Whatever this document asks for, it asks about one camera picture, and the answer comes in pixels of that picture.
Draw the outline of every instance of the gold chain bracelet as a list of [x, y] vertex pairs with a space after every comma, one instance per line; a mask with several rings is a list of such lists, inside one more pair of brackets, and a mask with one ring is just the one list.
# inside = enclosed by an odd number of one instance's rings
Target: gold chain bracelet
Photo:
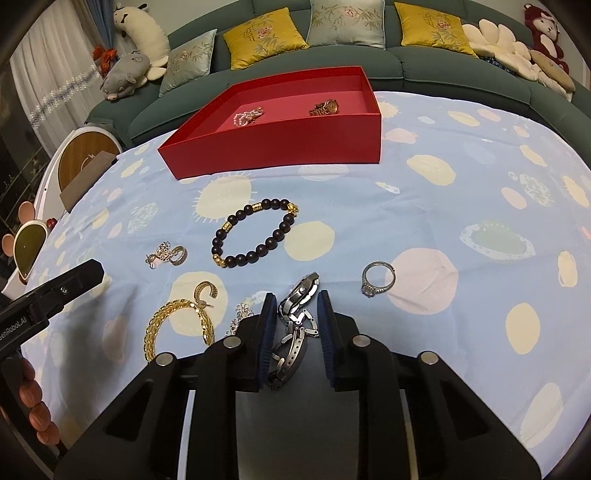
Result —
[[166, 305], [164, 305], [156, 313], [154, 313], [154, 316], [152, 317], [148, 324], [148, 327], [146, 328], [146, 334], [144, 336], [144, 355], [145, 359], [148, 362], [151, 362], [152, 360], [154, 360], [154, 358], [156, 358], [156, 336], [158, 335], [160, 327], [162, 326], [164, 321], [177, 310], [188, 308], [194, 309], [199, 319], [201, 320], [201, 328], [203, 329], [203, 341], [205, 342], [205, 345], [209, 346], [215, 342], [213, 323], [210, 320], [207, 313], [205, 312], [205, 307], [212, 307], [212, 305], [207, 304], [205, 300], [201, 300], [199, 298], [201, 292], [206, 287], [210, 288], [210, 297], [215, 299], [217, 297], [216, 286], [209, 281], [202, 281], [195, 288], [194, 301], [187, 299], [169, 301]]

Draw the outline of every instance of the round wooden board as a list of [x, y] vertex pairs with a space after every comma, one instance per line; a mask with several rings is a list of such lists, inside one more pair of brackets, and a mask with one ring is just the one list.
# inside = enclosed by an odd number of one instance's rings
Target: round wooden board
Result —
[[82, 169], [101, 151], [119, 155], [111, 138], [100, 132], [85, 132], [75, 137], [61, 155], [57, 177], [63, 191]]

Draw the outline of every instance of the red box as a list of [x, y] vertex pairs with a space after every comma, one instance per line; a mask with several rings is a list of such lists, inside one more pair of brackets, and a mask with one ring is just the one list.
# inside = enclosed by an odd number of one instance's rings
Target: red box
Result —
[[[334, 115], [310, 116], [336, 99]], [[263, 107], [253, 124], [236, 113]], [[224, 91], [158, 149], [177, 180], [252, 168], [326, 163], [379, 163], [382, 116], [361, 67], [282, 73]]]

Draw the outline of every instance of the white plush toy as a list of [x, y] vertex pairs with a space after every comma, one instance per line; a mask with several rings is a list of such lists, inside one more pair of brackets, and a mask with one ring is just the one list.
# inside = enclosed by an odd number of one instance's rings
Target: white plush toy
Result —
[[485, 18], [480, 20], [478, 25], [480, 29], [470, 24], [462, 26], [472, 50], [477, 55], [492, 57], [520, 77], [532, 82], [539, 82], [570, 101], [572, 94], [569, 95], [558, 82], [548, 77], [537, 64], [532, 64], [530, 50], [524, 43], [516, 41], [515, 35], [509, 28], [502, 24], [497, 27], [493, 22]]
[[146, 74], [148, 80], [157, 80], [166, 73], [163, 67], [168, 63], [170, 44], [164, 30], [144, 11], [147, 6], [142, 4], [139, 8], [122, 8], [121, 4], [117, 4], [113, 20], [122, 36], [129, 35], [138, 50], [150, 59], [150, 69]]

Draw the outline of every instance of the gold charm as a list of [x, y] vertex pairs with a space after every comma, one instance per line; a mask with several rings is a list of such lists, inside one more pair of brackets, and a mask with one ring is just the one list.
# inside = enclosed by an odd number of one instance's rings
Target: gold charm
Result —
[[[173, 257], [176, 257], [178, 254], [181, 254], [181, 256], [173, 260]], [[187, 259], [187, 255], [188, 253], [185, 247], [179, 246], [170, 250], [170, 242], [162, 242], [155, 253], [146, 255], [146, 263], [152, 270], [156, 268], [154, 265], [156, 259], [161, 260], [163, 263], [170, 262], [175, 267], [178, 267]]]

